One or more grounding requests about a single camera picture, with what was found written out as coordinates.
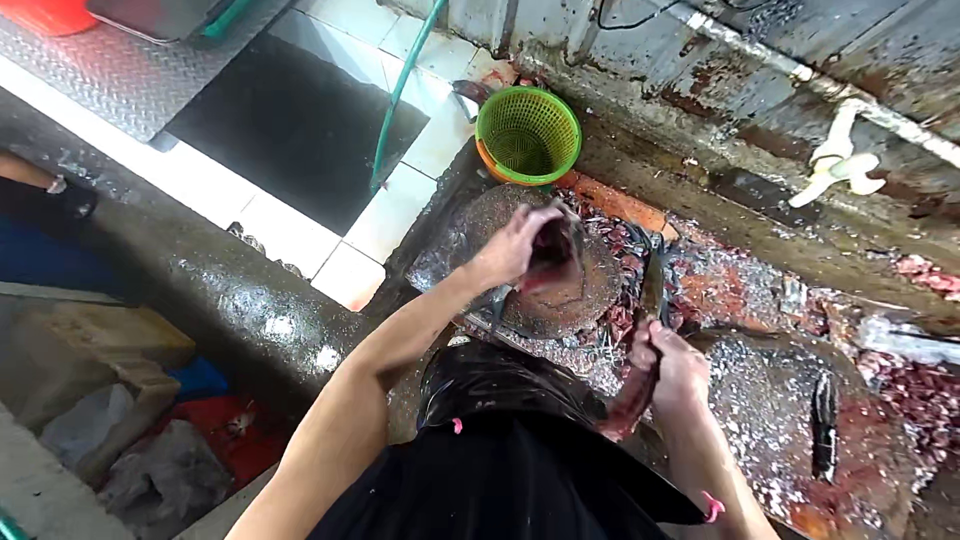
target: white faucet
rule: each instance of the white faucet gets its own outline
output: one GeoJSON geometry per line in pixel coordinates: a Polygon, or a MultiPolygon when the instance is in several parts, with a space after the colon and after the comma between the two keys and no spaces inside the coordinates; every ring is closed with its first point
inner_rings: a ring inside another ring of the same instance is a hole
{"type": "Polygon", "coordinates": [[[798,208],[809,204],[838,182],[849,180],[850,190],[857,195],[870,195],[886,184],[885,180],[867,178],[867,172],[880,165],[880,158],[873,154],[854,154],[850,131],[853,120],[866,106],[857,98],[846,99],[837,107],[836,116],[830,125],[827,140],[813,151],[810,164],[813,174],[806,189],[797,193],[787,203],[798,208]]]}

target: person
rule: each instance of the person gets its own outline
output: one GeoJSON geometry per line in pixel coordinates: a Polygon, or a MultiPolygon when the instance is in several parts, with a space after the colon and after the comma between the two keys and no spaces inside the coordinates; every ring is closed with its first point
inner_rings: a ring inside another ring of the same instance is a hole
{"type": "Polygon", "coordinates": [[[482,341],[434,356],[416,438],[387,446],[387,394],[403,371],[475,297],[523,275],[534,237],[559,217],[518,209],[368,335],[227,539],[666,538],[658,522],[689,537],[777,538],[708,407],[707,361],[659,322],[637,325],[630,358],[661,357],[652,408],[680,491],[589,427],[595,398],[572,373],[482,341]],[[725,511],[697,525],[710,499],[725,511]]]}

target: pink rubber band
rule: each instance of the pink rubber band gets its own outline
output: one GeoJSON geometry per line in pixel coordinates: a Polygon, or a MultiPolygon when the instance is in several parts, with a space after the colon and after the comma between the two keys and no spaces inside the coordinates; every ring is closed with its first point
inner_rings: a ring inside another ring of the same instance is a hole
{"type": "Polygon", "coordinates": [[[714,499],[710,493],[707,493],[706,491],[702,491],[701,493],[704,494],[704,498],[707,499],[707,505],[709,506],[706,519],[704,521],[706,523],[713,523],[717,521],[717,517],[720,514],[727,511],[727,508],[723,506],[723,503],[714,499]]]}

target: diamond plate metal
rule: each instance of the diamond plate metal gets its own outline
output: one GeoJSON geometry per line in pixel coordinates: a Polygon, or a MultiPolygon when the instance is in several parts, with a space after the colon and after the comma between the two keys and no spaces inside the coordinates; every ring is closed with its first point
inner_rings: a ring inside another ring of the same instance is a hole
{"type": "Polygon", "coordinates": [[[0,16],[0,54],[147,142],[291,0],[256,0],[224,40],[199,49],[156,45],[107,24],[68,37],[40,37],[0,16]]]}

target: green basket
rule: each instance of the green basket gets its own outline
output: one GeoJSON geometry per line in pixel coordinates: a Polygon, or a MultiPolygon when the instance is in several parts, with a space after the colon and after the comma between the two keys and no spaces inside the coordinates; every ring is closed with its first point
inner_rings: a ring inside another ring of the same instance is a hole
{"type": "Polygon", "coordinates": [[[484,162],[495,176],[517,184],[550,184],[563,176],[580,155],[582,138],[570,107],[534,86],[496,92],[477,117],[484,162]]]}

